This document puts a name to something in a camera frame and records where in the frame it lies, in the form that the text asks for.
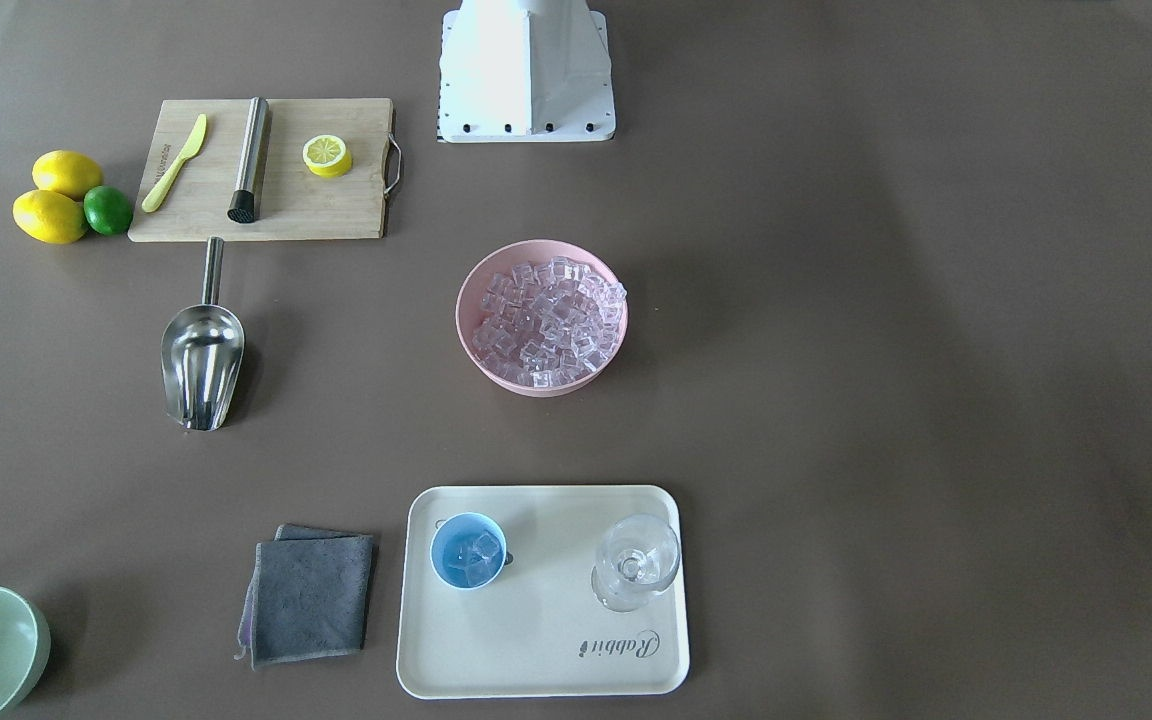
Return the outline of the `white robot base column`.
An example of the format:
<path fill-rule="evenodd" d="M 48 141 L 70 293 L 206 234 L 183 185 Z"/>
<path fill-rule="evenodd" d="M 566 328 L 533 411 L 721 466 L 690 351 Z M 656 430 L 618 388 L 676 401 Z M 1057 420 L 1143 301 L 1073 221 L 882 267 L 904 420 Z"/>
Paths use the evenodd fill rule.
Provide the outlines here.
<path fill-rule="evenodd" d="M 444 143 L 616 135 L 607 18 L 585 1 L 462 1 L 444 14 L 439 70 Z"/>

